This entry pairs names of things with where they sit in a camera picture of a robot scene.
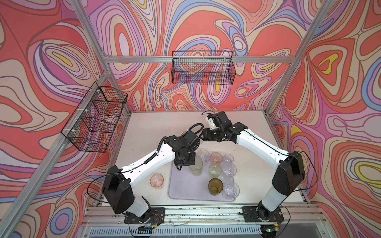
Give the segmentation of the pale yellow textured cup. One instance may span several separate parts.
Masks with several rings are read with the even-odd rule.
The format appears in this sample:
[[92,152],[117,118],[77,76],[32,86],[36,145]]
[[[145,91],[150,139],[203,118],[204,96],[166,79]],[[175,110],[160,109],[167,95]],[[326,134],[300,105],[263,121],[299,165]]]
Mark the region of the pale yellow textured cup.
[[194,176],[197,176],[197,177],[200,176],[203,169],[202,159],[196,156],[194,159],[194,164],[190,165],[189,169]]

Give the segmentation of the small clear cup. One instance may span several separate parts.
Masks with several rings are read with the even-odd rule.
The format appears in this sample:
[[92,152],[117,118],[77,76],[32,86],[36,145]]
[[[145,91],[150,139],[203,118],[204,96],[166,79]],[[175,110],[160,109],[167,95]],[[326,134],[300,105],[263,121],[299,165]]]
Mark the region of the small clear cup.
[[234,162],[234,156],[231,154],[225,154],[223,156],[223,163],[233,163]]

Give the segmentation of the pink cup back row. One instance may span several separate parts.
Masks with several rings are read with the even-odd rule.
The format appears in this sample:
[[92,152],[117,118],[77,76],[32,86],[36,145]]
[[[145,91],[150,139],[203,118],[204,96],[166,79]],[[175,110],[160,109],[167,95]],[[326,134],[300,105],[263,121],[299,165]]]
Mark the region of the pink cup back row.
[[211,154],[210,162],[211,165],[221,165],[223,161],[223,156],[219,152],[214,152]]

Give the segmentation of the clear cup front row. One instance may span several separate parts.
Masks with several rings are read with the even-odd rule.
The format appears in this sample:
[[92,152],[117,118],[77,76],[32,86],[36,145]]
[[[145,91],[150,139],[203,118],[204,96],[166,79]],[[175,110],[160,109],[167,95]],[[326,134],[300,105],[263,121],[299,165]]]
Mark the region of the clear cup front row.
[[204,162],[208,162],[211,159],[211,154],[207,150],[199,150],[196,155]]

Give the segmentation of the pale green textured cup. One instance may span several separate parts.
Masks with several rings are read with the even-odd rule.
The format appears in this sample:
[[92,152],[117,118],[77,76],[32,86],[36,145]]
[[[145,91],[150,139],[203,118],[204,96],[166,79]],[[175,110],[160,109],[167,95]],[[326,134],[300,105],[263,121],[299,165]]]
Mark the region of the pale green textured cup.
[[209,172],[209,175],[210,177],[213,179],[213,178],[219,178],[219,176],[221,175],[222,173],[222,169],[219,165],[217,164],[214,164],[214,165],[210,165],[209,168],[208,168],[208,172]]

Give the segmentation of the brown olive textured cup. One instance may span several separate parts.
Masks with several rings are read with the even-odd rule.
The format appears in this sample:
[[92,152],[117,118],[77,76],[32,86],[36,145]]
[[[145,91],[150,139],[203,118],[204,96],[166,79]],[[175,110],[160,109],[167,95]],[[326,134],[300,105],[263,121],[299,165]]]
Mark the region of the brown olive textured cup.
[[208,182],[208,191],[213,196],[219,195],[223,191],[223,188],[223,182],[218,178],[212,178]]

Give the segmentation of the large clear cup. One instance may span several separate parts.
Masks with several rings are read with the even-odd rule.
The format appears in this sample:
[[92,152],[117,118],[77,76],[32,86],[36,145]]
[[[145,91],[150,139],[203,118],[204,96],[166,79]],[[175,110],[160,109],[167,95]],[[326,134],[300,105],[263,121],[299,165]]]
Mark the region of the large clear cup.
[[226,199],[235,199],[240,194],[240,188],[235,182],[230,182],[224,185],[224,197]]

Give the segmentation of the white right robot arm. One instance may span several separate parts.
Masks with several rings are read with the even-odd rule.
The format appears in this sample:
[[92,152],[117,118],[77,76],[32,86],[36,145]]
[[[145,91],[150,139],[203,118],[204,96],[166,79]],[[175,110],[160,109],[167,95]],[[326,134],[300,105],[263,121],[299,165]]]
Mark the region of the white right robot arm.
[[305,179],[303,157],[299,152],[288,152],[256,135],[242,123],[232,123],[225,112],[211,110],[206,115],[208,128],[203,129],[203,141],[231,141],[241,145],[267,162],[274,170],[272,187],[258,204],[257,211],[262,214],[274,212]]

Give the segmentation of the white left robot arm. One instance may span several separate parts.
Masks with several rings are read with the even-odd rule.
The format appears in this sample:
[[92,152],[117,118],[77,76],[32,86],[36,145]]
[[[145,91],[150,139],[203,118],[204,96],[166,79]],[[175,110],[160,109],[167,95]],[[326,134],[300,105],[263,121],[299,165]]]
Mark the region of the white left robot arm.
[[156,150],[140,160],[122,168],[112,166],[105,175],[102,193],[115,214],[129,212],[143,217],[150,205],[144,198],[134,195],[133,189],[144,178],[161,166],[174,162],[178,170],[194,165],[195,151],[200,139],[195,134],[163,137]]

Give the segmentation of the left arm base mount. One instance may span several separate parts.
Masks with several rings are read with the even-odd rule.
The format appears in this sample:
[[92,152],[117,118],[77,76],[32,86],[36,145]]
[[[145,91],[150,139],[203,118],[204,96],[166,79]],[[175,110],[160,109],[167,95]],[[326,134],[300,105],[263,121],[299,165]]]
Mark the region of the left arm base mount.
[[152,224],[160,225],[165,220],[165,208],[153,207],[149,208],[141,217],[127,212],[125,215],[125,224]]

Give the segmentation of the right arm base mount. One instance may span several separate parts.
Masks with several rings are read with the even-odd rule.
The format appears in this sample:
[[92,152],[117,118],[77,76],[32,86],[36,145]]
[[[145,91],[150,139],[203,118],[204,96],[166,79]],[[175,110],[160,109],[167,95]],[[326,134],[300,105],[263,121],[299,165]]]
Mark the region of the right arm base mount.
[[280,209],[277,207],[274,211],[270,212],[264,207],[258,208],[257,206],[243,206],[241,214],[247,223],[256,222],[270,222],[270,223],[282,223],[284,222],[284,216]]

